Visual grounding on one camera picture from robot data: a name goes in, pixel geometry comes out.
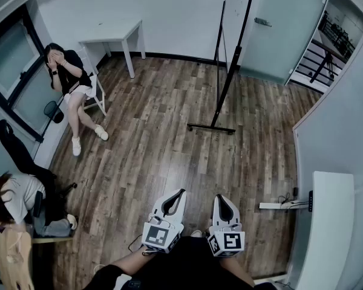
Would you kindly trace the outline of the black metal railing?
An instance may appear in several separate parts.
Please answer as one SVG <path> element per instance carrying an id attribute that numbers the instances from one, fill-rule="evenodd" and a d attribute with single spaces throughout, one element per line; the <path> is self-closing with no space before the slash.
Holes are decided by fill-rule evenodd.
<path id="1" fill-rule="evenodd" d="M 325 11 L 290 81 L 324 93 L 337 79 L 355 50 L 348 34 Z"/>

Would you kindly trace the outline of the black mesh waste bin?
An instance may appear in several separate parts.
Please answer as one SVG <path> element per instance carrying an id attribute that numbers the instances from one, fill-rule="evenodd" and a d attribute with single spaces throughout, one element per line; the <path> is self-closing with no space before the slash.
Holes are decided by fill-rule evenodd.
<path id="1" fill-rule="evenodd" d="M 45 106 L 44 114 L 56 124 L 59 124 L 64 119 L 64 113 L 55 101 L 51 101 Z"/>

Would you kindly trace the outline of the frosted glass partition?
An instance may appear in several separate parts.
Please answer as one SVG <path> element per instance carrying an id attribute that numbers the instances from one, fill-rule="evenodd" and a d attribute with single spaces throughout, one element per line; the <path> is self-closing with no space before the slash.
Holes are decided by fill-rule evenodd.
<path id="1" fill-rule="evenodd" d="M 336 290 L 363 290 L 363 38 L 337 81 L 293 128 L 299 197 L 309 200 L 313 173 L 352 174 L 355 210 L 347 260 Z M 296 290 L 312 212 L 298 210 L 289 265 Z"/>

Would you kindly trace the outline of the person's right forearm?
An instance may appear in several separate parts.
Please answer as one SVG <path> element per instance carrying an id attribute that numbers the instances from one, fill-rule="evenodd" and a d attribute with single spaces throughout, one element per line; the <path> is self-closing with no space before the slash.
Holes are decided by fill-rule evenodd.
<path id="1" fill-rule="evenodd" d="M 243 269 L 243 267 L 239 264 L 238 260 L 235 257 L 222 257 L 219 260 L 219 263 L 224 269 L 226 269 L 242 281 L 246 282 L 251 287 L 255 286 L 254 280 Z"/>

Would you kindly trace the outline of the black-framed window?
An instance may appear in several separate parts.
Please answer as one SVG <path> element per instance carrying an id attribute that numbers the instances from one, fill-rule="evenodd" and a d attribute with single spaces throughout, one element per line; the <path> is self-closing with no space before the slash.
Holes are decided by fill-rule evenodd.
<path id="1" fill-rule="evenodd" d="M 0 108 L 40 143 L 51 121 L 46 107 L 62 99 L 50 88 L 43 52 L 25 5 L 0 22 Z"/>

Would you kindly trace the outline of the black-framed rolling whiteboard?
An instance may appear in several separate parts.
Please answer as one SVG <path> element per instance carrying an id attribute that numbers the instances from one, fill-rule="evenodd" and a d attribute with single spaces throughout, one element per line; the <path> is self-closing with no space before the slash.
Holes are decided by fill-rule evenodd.
<path id="1" fill-rule="evenodd" d="M 210 131 L 226 132 L 228 135 L 233 135 L 236 131 L 235 129 L 216 126 L 216 123 L 219 118 L 219 114 L 223 107 L 228 90 L 230 88 L 234 73 L 238 69 L 238 61 L 241 56 L 241 50 L 242 50 L 241 41 L 243 40 L 243 35 L 244 35 L 245 29 L 246 29 L 246 24 L 247 24 L 247 20 L 248 20 L 249 14 L 250 14 L 251 6 L 252 6 L 252 0 L 248 0 L 246 12 L 245 12 L 243 23 L 242 23 L 241 30 L 240 30 L 240 35 L 238 38 L 238 42 L 235 46 L 235 50 L 234 50 L 234 54 L 232 56 L 230 67 L 226 71 L 226 80 L 224 82 L 223 89 L 220 91 L 219 47 L 220 47 L 221 40 L 224 39 L 223 21 L 224 21 L 224 13 L 225 13 L 225 8 L 226 8 L 226 0 L 223 1 L 220 24 L 219 24 L 219 29 L 218 29 L 217 44 L 215 46 L 215 54 L 214 54 L 214 62 L 217 63 L 217 106 L 215 108 L 214 116 L 212 118 L 210 125 L 188 123 L 186 125 L 186 127 L 187 127 L 187 130 L 190 132 L 192 132 L 194 128 L 199 128 L 199 129 L 206 129 L 206 130 L 210 130 Z"/>

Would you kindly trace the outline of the light wooden desk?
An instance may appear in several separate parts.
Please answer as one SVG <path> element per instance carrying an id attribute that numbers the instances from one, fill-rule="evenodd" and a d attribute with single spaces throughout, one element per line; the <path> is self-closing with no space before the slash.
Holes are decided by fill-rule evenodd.
<path id="1" fill-rule="evenodd" d="M 33 245 L 71 240 L 72 237 L 32 238 L 28 232 L 21 233 L 7 227 L 0 230 L 0 278 L 5 289 L 34 290 L 31 274 Z"/>

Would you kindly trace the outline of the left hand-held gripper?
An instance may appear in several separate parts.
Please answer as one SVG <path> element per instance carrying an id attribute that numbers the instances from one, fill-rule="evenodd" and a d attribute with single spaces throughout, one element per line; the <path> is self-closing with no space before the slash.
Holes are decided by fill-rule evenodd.
<path id="1" fill-rule="evenodd" d="M 182 224 L 186 206 L 186 190 L 181 188 L 167 192 L 154 204 L 142 234 L 142 245 L 150 252 L 168 254 L 182 236 Z"/>

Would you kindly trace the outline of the black office chair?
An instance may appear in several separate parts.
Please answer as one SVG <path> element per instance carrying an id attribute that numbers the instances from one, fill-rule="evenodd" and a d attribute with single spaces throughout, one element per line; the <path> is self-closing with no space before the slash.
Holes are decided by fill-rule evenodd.
<path id="1" fill-rule="evenodd" d="M 47 213 L 47 225 L 52 221 L 58 221 L 63 218 L 65 213 L 65 198 L 71 189 L 77 187 L 77 184 L 74 182 L 68 187 L 57 191 L 55 185 L 57 176 L 50 170 L 34 163 L 23 142 L 14 134 L 12 127 L 4 119 L 0 120 L 0 142 L 12 158 L 18 170 L 24 174 L 34 176 L 45 187 L 47 198 L 44 201 L 44 207 Z"/>

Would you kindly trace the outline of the white wooden chair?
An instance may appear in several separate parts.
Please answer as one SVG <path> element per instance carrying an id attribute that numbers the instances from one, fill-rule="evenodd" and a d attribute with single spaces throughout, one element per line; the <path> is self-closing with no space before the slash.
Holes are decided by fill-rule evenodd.
<path id="1" fill-rule="evenodd" d="M 91 93 L 90 96 L 83 102 L 84 110 L 97 106 L 102 111 L 103 115 L 106 116 L 105 91 L 98 78 L 98 71 L 91 64 L 85 47 L 82 47 L 79 51 L 77 51 L 77 54 L 81 58 L 84 70 L 91 80 Z"/>

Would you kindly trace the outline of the white standing desk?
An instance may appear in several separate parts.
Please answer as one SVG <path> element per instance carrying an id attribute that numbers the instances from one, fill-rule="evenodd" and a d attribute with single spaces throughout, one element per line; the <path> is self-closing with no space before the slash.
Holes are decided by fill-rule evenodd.
<path id="1" fill-rule="evenodd" d="M 353 232 L 355 210 L 352 174 L 313 173 L 309 242 L 296 290 L 336 290 Z"/>

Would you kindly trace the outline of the person's black clothing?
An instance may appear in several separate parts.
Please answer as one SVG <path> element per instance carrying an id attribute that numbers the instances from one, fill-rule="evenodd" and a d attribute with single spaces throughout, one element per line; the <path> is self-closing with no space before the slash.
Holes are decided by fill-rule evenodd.
<path id="1" fill-rule="evenodd" d="M 214 257 L 205 238 L 181 237 L 170 253 L 157 253 L 134 275 L 109 264 L 83 290 L 277 290 L 271 282 L 251 287 Z"/>

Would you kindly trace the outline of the person's left forearm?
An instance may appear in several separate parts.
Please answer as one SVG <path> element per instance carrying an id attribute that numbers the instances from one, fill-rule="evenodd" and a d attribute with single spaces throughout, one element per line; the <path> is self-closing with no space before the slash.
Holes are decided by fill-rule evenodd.
<path id="1" fill-rule="evenodd" d="M 125 274 L 131 276 L 142 269 L 157 253 L 150 253 L 147 247 L 142 246 L 135 252 L 115 261 L 112 265 L 119 267 Z"/>

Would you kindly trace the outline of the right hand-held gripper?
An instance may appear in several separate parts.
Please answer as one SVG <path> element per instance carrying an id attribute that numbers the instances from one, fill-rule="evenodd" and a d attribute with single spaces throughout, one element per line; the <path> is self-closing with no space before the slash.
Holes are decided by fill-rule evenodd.
<path id="1" fill-rule="evenodd" d="M 238 208 L 228 198 L 217 194 L 212 207 L 212 222 L 228 225 L 209 227 L 208 244 L 214 257 L 232 257 L 244 251 L 245 232 L 238 223 Z"/>

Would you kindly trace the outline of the small white table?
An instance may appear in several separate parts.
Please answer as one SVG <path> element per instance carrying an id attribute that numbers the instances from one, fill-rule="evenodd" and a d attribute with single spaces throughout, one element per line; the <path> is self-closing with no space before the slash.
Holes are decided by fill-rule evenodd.
<path id="1" fill-rule="evenodd" d="M 145 40 L 143 35 L 142 20 L 137 17 L 120 18 L 115 20 L 93 21 L 89 23 L 88 28 L 77 32 L 78 43 L 85 48 L 87 53 L 87 44 L 103 43 L 103 47 L 108 57 L 111 57 L 111 51 L 108 44 L 110 42 L 120 42 L 125 55 L 125 62 L 128 67 L 130 78 L 135 77 L 134 68 L 128 46 L 128 38 L 135 31 L 138 33 L 137 44 L 142 59 L 146 59 Z"/>

